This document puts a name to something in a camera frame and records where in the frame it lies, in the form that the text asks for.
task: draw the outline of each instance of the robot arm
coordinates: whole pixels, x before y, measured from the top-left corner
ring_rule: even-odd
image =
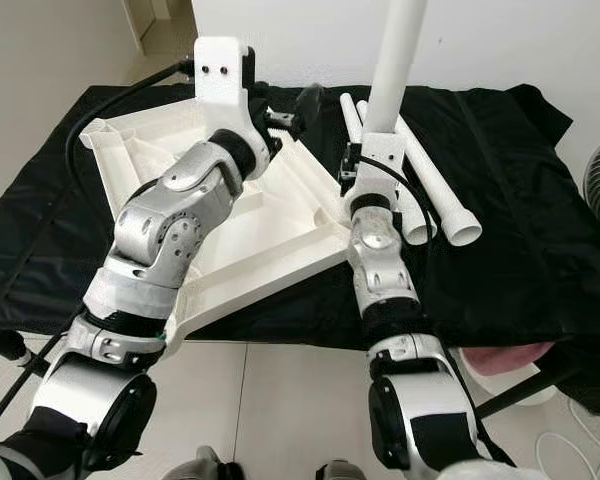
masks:
[[[27,424],[0,443],[3,477],[85,478],[134,454],[156,399],[147,370],[164,351],[164,326],[189,265],[229,216],[243,182],[260,176],[281,147],[267,128],[284,125],[267,113],[265,99],[251,95],[253,50],[233,38],[201,38],[194,60],[208,138],[123,207],[86,309]],[[299,133],[301,114],[281,118]]]
[[[387,468],[408,478],[437,478],[446,467],[480,459],[471,402],[432,334],[393,226],[396,180],[364,163],[374,159],[402,176],[404,149],[395,133],[371,132],[350,145],[344,166],[355,183],[345,195],[353,229],[348,260],[363,322],[373,384],[373,448]]]

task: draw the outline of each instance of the black cable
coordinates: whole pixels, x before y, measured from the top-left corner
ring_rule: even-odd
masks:
[[[71,326],[73,319],[78,315],[78,313],[80,313],[80,311],[83,308],[84,304],[81,302],[79,307],[71,313],[69,321],[62,327],[60,332],[56,333],[53,337],[49,339],[47,343],[45,343],[44,347],[42,347],[40,351],[36,355],[34,355],[31,361],[27,364],[27,366],[24,368],[24,371],[20,374],[18,379],[15,382],[13,382],[13,385],[11,385],[9,391],[4,395],[4,397],[2,397],[2,400],[0,400],[0,417],[4,414],[4,411],[7,409],[14,397],[18,394],[22,386],[29,379],[31,374],[33,374],[34,371],[38,368],[38,364],[44,359],[44,357],[47,356],[51,349],[56,346],[56,344],[62,338],[62,335],[64,334],[63,332]]]
[[[87,204],[87,206],[90,210],[90,213],[93,215],[94,219],[96,219],[96,225],[107,243],[107,248],[109,248],[109,229],[106,227],[106,225],[109,224],[110,222],[109,222],[108,218],[101,217],[101,215],[98,213],[98,210],[95,208],[93,203],[91,203],[91,200],[87,193],[87,189],[85,188],[84,184],[82,183],[82,179],[80,178],[80,174],[79,174],[78,168],[76,166],[76,160],[75,160],[75,155],[74,155],[76,141],[78,140],[80,133],[85,129],[85,127],[87,125],[89,125],[89,123],[91,123],[96,117],[98,117],[106,109],[120,103],[122,100],[133,95],[134,93],[136,93],[146,87],[149,87],[155,83],[158,83],[159,81],[164,80],[165,78],[168,78],[171,75],[178,73],[178,72],[182,72],[189,76],[193,76],[193,74],[194,74],[193,60],[187,59],[187,60],[183,60],[178,63],[175,63],[175,64],[171,65],[170,67],[160,70],[159,72],[157,72],[143,80],[140,80],[137,83],[134,83],[133,85],[126,88],[122,92],[105,100],[103,103],[101,103],[100,105],[93,108],[92,110],[87,112],[85,115],[83,115],[73,125],[73,127],[71,128],[71,130],[69,131],[69,133],[67,135],[67,139],[64,144],[64,161],[65,161],[65,167],[67,169],[67,173],[69,175],[69,179],[77,187],[78,193],[83,197],[83,200]],[[157,182],[157,179],[144,184],[134,193],[133,196],[137,196],[140,193],[151,188],[152,186],[154,186],[156,184],[156,182]],[[62,332],[64,332],[71,326],[73,319],[78,315],[78,313],[80,313],[80,311],[83,308],[84,308],[84,304],[80,303],[78,308],[74,312],[72,312],[72,314],[69,318],[69,321],[66,323],[65,326],[63,326],[60,333],[57,333],[56,335],[51,337],[49,339],[49,341],[44,345],[44,347],[42,347],[40,352],[38,352],[37,355],[34,355],[33,358],[31,359],[31,361],[24,367],[24,371],[20,374],[20,376],[13,383],[13,385],[11,385],[11,388],[9,388],[9,391],[4,395],[4,397],[2,397],[2,400],[0,400],[0,417],[4,414],[5,410],[7,409],[7,407],[11,403],[11,401],[18,394],[18,392],[20,391],[22,386],[26,383],[26,381],[29,379],[29,377],[35,372],[40,372],[40,369],[45,367],[46,362],[44,361],[44,357],[46,357],[47,354],[51,351],[51,349],[57,345],[57,343],[62,338],[62,335],[63,335]]]
[[[33,359],[36,358],[37,356],[38,356],[37,354],[31,352],[31,359],[29,360],[29,363],[33,362]],[[27,368],[29,363],[22,365],[22,368]],[[51,366],[51,364],[49,362],[47,362],[46,360],[43,360],[41,358],[41,359],[37,360],[37,364],[36,364],[35,368],[33,369],[32,373],[36,377],[44,378],[44,376],[47,373],[47,370],[49,370],[50,366]]]
[[[154,73],[153,75],[151,75],[143,80],[140,80],[137,83],[134,83],[133,85],[124,89],[122,92],[117,93],[116,95],[112,96],[111,98],[108,98],[103,103],[101,103],[100,105],[93,108],[92,110],[87,112],[85,115],[83,115],[73,125],[73,127],[69,131],[69,134],[67,135],[67,140],[65,141],[65,144],[64,144],[64,161],[65,161],[65,167],[67,169],[67,173],[69,174],[69,179],[77,187],[79,195],[82,197],[84,202],[87,204],[87,207],[89,208],[91,215],[96,220],[96,225],[98,227],[98,230],[100,230],[100,233],[102,234],[105,242],[107,243],[107,248],[109,248],[109,242],[110,242],[109,224],[111,222],[110,222],[109,218],[105,218],[104,216],[102,216],[98,212],[98,210],[95,208],[95,206],[93,205],[93,203],[91,202],[91,200],[89,198],[87,189],[85,188],[85,186],[82,182],[82,179],[80,178],[80,174],[79,174],[78,168],[76,166],[76,160],[75,160],[75,155],[74,155],[76,141],[78,140],[80,133],[85,129],[85,127],[87,125],[89,125],[89,123],[91,123],[95,118],[100,116],[102,114],[102,112],[104,112],[106,109],[120,103],[122,100],[128,98],[129,96],[133,95],[134,93],[137,93],[146,87],[149,87],[155,83],[158,83],[159,81],[164,80],[165,78],[168,78],[175,73],[182,72],[182,73],[186,73],[186,74],[192,76],[193,68],[194,68],[193,60],[182,60],[178,63],[174,63],[170,67],[167,67],[163,70],[160,70],[157,73]]]
[[[366,163],[367,165],[376,167],[376,168],[382,170],[387,175],[390,175],[391,177],[396,179],[404,188],[406,188],[409,191],[409,193],[411,193],[411,195],[413,195],[413,198],[415,199],[416,203],[418,204],[418,207],[420,208],[420,211],[422,212],[422,216],[424,217],[425,227],[427,230],[426,264],[425,264],[424,276],[423,276],[423,280],[422,280],[422,283],[423,283],[422,292],[420,292],[420,298],[423,299],[422,303],[424,304],[425,303],[424,298],[426,296],[426,291],[427,291],[427,267],[431,263],[431,242],[433,240],[433,227],[431,226],[431,219],[429,218],[429,210],[426,207],[426,203],[422,199],[420,192],[413,185],[411,185],[403,175],[400,175],[399,173],[396,173],[395,171],[393,171],[391,168],[387,167],[386,165],[384,165],[376,160],[367,158],[367,157],[360,157],[359,161],[360,161],[360,163]]]
[[[458,363],[456,362],[455,358],[453,358],[453,356],[449,352],[449,349],[447,347],[443,347],[443,348],[445,351],[445,357],[447,357],[447,361],[449,362],[449,365],[451,365],[451,368],[453,369],[454,373],[456,374],[456,377],[458,378],[458,381],[460,382],[460,386],[464,390],[464,393],[467,396],[467,398],[469,399],[469,403],[471,404],[471,408],[472,408],[473,412],[475,413],[476,404],[474,403],[473,398],[471,397],[471,393],[469,392],[469,388],[467,387],[467,384],[464,381],[464,377],[462,376],[462,373],[460,372]],[[513,460],[511,460],[511,457],[507,454],[507,452],[505,452],[497,443],[495,443],[491,439],[491,436],[489,435],[487,428],[484,426],[484,422],[477,415],[476,415],[476,429],[478,431],[478,440],[481,440],[482,443],[484,443],[484,446],[487,447],[487,451],[489,452],[489,454],[491,455],[491,458],[493,460],[495,460],[497,462],[505,463],[505,464],[509,465],[510,467],[514,467],[514,468],[516,467],[515,462]]]

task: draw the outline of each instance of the black tablecloth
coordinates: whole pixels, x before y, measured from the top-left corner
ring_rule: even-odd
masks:
[[[89,88],[0,199],[0,329],[58,331],[104,258],[108,241],[68,184],[62,147],[71,125],[118,91]],[[334,176],[346,144],[338,103],[345,91],[357,101],[369,89],[327,89],[320,118],[301,137]],[[271,87],[270,105],[289,111],[298,93]],[[192,95],[190,85],[154,87],[105,116]],[[409,87],[401,111],[484,227],[462,248],[439,235],[428,263],[422,247],[404,252],[441,338],[462,346],[569,339],[600,345],[600,225],[553,148],[570,120],[529,86]],[[80,145],[77,157],[93,203],[109,215],[92,153]],[[329,269],[194,336],[360,349],[351,270]]]

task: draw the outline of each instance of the tiled floor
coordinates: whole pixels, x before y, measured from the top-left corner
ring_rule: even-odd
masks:
[[[39,349],[41,339],[28,340]],[[18,371],[0,359],[0,397]],[[150,372],[158,404],[142,439],[141,457],[97,480],[160,480],[194,458],[196,447],[213,446],[224,460],[240,462],[249,480],[312,479],[334,458],[358,464],[369,480],[402,478],[375,459],[367,413],[369,384],[360,352],[308,346],[185,343],[175,357]],[[37,385],[31,381],[0,422],[0,438],[22,425]],[[470,379],[474,398],[487,394]],[[600,439],[600,418],[578,407]],[[536,468],[535,441],[544,431],[576,443],[594,466],[600,449],[586,437],[561,395],[536,407],[512,407],[486,422],[493,439],[521,466]],[[582,462],[553,439],[543,458],[554,480],[586,480]]]

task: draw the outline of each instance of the white pipe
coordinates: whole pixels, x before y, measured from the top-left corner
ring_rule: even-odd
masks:
[[[362,123],[358,118],[356,107],[353,105],[353,99],[348,93],[340,95],[340,106],[344,115],[344,123],[347,125],[349,140],[351,143],[360,143],[362,139]]]
[[[454,247],[461,247],[476,241],[482,234],[482,225],[475,215],[460,203],[424,147],[400,116],[395,131],[405,139],[407,158],[440,215],[440,226],[449,243]]]
[[[426,0],[391,1],[363,135],[394,132],[426,6]]]
[[[360,118],[365,122],[367,102],[360,100],[356,104],[356,107],[358,109],[358,114],[360,114]],[[404,235],[404,239],[409,245],[422,245],[427,243],[427,223],[418,202],[413,198],[411,192],[402,185],[398,184],[397,189],[398,199],[396,205],[400,213],[402,213],[402,235]],[[429,212],[427,212],[427,215],[429,215],[429,220],[431,222],[432,237],[435,237],[438,233],[438,225],[433,221]]]

